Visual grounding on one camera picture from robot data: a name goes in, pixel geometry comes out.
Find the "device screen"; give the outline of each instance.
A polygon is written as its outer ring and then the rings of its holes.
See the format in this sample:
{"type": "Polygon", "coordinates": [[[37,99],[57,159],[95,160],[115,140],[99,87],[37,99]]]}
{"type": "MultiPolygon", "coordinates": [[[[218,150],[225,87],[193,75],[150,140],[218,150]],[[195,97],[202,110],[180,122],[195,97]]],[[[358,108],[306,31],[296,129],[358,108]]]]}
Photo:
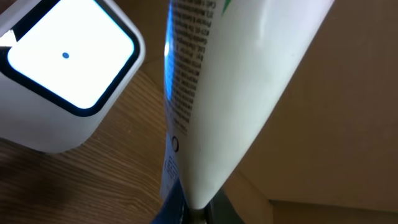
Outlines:
{"type": "Polygon", "coordinates": [[[81,109],[93,107],[134,52],[95,0],[60,0],[9,49],[10,66],[81,109]]]}

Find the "wood grain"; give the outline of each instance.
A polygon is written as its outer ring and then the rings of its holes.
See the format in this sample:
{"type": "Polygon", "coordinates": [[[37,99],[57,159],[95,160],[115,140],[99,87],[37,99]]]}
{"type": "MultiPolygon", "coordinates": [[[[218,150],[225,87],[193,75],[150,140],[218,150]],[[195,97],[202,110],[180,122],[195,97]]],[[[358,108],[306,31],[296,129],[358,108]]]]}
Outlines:
{"type": "Polygon", "coordinates": [[[161,206],[162,92],[138,72],[78,149],[0,140],[0,223],[149,223],[161,206]]]}

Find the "dark object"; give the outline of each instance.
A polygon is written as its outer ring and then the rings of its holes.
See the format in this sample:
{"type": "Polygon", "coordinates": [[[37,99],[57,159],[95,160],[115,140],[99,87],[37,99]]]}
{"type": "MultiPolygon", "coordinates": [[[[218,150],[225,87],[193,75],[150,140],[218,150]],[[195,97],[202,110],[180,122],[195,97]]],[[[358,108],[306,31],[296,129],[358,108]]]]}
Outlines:
{"type": "MultiPolygon", "coordinates": [[[[244,223],[229,202],[228,197],[220,190],[205,208],[205,220],[207,224],[241,224],[244,223]]],[[[189,224],[193,222],[190,212],[178,180],[162,209],[152,224],[189,224]]]]}

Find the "brown cardboard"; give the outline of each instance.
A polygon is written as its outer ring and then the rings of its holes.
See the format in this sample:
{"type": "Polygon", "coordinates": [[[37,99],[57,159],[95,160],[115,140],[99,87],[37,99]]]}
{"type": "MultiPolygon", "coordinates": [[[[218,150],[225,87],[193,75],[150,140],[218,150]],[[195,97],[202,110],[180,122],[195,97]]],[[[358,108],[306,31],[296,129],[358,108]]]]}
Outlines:
{"type": "Polygon", "coordinates": [[[393,224],[398,214],[369,210],[273,202],[274,224],[393,224]]]}
{"type": "Polygon", "coordinates": [[[396,9],[335,2],[240,166],[267,198],[398,211],[396,9]]]}

